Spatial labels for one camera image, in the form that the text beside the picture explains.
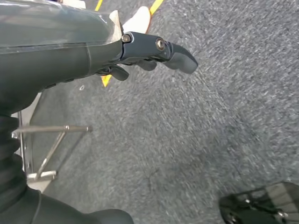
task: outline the bolt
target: bolt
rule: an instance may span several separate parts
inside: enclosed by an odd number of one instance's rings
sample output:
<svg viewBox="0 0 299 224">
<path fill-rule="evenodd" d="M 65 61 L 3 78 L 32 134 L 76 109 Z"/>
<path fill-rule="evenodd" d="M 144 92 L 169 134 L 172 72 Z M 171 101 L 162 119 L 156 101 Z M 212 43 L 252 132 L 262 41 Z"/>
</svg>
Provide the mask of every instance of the bolt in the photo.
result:
<svg viewBox="0 0 299 224">
<path fill-rule="evenodd" d="M 165 43 L 162 39 L 158 38 L 156 41 L 156 46 L 158 50 L 164 50 L 165 48 Z"/>
<path fill-rule="evenodd" d="M 131 37 L 130 37 L 130 35 L 125 34 L 125 35 L 122 36 L 122 41 L 124 43 L 128 43 L 128 42 L 131 42 Z"/>
</svg>

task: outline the prosthetic hand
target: prosthetic hand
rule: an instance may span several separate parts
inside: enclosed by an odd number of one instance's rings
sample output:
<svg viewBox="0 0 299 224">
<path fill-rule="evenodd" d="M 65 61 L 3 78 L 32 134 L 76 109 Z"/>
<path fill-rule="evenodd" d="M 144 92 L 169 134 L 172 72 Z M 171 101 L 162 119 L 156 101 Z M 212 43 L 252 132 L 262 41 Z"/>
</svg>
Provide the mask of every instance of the prosthetic hand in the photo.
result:
<svg viewBox="0 0 299 224">
<path fill-rule="evenodd" d="M 154 70 L 156 63 L 193 73 L 198 64 L 183 47 L 159 36 L 124 34 L 117 12 L 99 14 L 50 1 L 2 3 L 0 110 L 11 115 L 39 91 L 94 74 L 125 80 L 118 64 Z"/>
<path fill-rule="evenodd" d="M 93 74 L 125 80 L 118 64 L 152 71 L 156 63 L 193 73 L 198 64 L 187 50 L 159 36 L 124 34 L 117 14 L 98 14 L 42 0 L 0 3 L 0 223 L 131 224 L 121 210 L 82 214 L 26 186 L 13 113 L 60 82 Z"/>
</svg>

